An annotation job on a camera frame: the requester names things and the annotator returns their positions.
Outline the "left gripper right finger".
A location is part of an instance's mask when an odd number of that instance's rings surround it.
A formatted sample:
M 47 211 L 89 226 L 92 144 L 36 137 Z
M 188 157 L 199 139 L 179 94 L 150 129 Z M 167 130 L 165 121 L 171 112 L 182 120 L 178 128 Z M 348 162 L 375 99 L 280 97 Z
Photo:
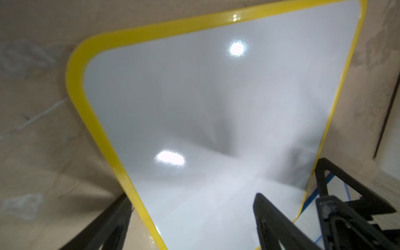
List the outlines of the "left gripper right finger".
M 261 193 L 255 196 L 253 212 L 262 250 L 319 249 Z

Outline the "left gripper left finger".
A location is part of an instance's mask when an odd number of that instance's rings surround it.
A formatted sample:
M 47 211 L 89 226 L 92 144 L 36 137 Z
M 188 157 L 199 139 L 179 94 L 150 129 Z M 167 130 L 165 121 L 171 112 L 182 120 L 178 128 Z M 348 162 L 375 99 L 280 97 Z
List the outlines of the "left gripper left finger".
M 122 194 L 62 250 L 121 250 L 124 246 L 133 207 Z

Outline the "blue whiteboard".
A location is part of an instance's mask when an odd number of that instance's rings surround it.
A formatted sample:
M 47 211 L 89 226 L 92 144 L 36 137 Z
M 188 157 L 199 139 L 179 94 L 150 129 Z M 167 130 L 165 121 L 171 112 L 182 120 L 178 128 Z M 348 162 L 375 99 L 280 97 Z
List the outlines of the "blue whiteboard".
M 307 236 L 312 243 L 320 249 L 324 249 L 324 236 L 321 231 L 319 211 L 325 214 L 333 212 L 331 204 L 336 206 L 337 201 L 349 202 L 351 200 L 349 186 L 334 174 L 326 178 L 328 196 L 319 197 L 319 191 L 315 191 L 305 202 L 301 214 L 294 222 L 294 225 Z

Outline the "yellow whiteboard front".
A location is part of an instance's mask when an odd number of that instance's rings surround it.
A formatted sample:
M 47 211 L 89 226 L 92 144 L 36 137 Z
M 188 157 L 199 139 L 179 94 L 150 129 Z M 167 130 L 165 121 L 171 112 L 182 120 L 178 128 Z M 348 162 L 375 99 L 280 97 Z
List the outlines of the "yellow whiteboard front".
M 304 206 L 367 10 L 282 1 L 94 35 L 66 88 L 161 250 L 255 250 Z

